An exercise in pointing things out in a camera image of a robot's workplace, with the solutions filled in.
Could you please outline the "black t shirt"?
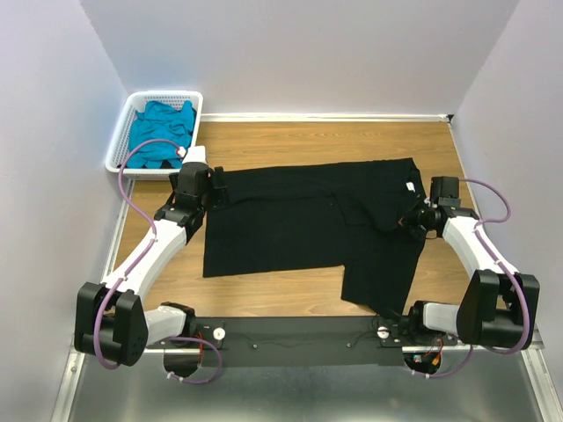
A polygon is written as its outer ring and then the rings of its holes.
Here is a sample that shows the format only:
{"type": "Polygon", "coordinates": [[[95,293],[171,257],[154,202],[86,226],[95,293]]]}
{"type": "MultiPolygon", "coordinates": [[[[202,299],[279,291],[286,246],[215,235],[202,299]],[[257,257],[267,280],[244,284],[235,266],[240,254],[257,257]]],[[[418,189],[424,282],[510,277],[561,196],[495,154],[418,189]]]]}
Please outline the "black t shirt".
{"type": "Polygon", "coordinates": [[[228,171],[208,213],[205,277],[342,266],[344,301],[393,318],[423,237],[400,225],[424,187],[411,158],[228,171]]]}

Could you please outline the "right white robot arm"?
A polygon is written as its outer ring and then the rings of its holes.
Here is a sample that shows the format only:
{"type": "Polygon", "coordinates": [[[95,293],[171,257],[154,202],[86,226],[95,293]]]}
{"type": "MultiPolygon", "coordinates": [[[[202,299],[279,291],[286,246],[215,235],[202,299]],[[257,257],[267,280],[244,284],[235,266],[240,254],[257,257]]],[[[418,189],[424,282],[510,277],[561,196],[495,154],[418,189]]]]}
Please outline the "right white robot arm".
{"type": "Polygon", "coordinates": [[[533,339],[540,286],[500,253],[485,232],[490,221],[459,197],[461,179],[434,177],[430,194],[419,200],[400,225],[420,238],[430,231],[457,254],[469,276],[460,304],[417,301],[405,322],[406,337],[417,345],[446,334],[500,354],[520,352],[533,339]]]}

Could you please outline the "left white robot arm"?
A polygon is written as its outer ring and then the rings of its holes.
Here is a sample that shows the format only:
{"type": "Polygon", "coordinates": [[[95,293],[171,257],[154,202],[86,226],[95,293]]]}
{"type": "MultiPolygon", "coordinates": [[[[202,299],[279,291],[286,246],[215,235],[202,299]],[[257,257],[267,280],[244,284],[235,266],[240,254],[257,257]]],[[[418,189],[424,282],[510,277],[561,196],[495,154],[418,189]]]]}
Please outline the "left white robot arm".
{"type": "Polygon", "coordinates": [[[101,282],[77,293],[74,347],[107,368],[131,367],[146,346],[169,340],[188,346],[196,331],[192,308],[165,302],[144,308],[145,298],[171,259],[192,239],[205,214],[228,205],[223,168],[183,164],[171,176],[172,193],[157,210],[149,231],[128,258],[101,282]]]}

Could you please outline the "blue t shirt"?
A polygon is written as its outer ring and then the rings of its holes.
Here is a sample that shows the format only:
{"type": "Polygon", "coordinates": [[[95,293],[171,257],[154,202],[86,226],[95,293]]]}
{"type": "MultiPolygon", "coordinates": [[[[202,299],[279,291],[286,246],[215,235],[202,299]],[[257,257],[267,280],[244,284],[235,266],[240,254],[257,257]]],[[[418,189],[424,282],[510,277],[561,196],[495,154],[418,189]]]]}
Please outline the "blue t shirt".
{"type": "Polygon", "coordinates": [[[135,113],[128,148],[133,150],[146,141],[159,139],[142,146],[129,160],[130,169],[179,169],[182,161],[177,156],[178,147],[187,149],[193,140],[196,111],[189,100],[180,101],[180,109],[160,101],[151,100],[145,110],[135,113]]]}

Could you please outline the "white plastic basket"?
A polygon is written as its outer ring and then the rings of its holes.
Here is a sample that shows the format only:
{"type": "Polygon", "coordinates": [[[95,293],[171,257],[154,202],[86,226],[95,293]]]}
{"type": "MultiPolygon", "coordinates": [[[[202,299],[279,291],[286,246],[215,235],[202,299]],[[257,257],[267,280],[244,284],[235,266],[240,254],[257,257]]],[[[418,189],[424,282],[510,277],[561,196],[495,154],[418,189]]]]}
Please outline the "white plastic basket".
{"type": "Polygon", "coordinates": [[[178,148],[195,152],[203,96],[197,91],[138,91],[121,110],[106,169],[132,179],[164,179],[182,164],[178,148]]]}

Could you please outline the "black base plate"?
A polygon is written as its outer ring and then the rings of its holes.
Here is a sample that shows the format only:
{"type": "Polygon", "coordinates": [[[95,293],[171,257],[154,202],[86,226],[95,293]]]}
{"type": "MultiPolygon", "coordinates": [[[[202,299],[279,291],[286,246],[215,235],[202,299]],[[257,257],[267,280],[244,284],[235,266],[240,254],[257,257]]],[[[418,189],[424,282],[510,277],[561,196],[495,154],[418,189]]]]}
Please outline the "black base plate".
{"type": "Polygon", "coordinates": [[[225,367],[402,366],[405,348],[439,346],[438,333],[380,316],[200,317],[197,330],[225,367]]]}

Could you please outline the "aluminium rail frame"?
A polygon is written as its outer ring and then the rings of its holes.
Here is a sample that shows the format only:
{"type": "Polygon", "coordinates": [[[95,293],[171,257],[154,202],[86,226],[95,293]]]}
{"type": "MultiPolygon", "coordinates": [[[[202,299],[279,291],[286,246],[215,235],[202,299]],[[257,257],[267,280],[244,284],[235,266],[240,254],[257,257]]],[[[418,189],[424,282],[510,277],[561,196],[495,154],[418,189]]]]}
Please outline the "aluminium rail frame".
{"type": "MultiPolygon", "coordinates": [[[[339,266],[239,277],[202,277],[204,235],[168,264],[147,298],[193,306],[201,316],[358,316],[340,299],[339,266]]],[[[164,351],[133,367],[69,357],[57,421],[559,421],[562,407],[541,346],[519,355],[446,349],[458,374],[424,380],[400,367],[226,368],[206,385],[166,377],[164,351]]]]}

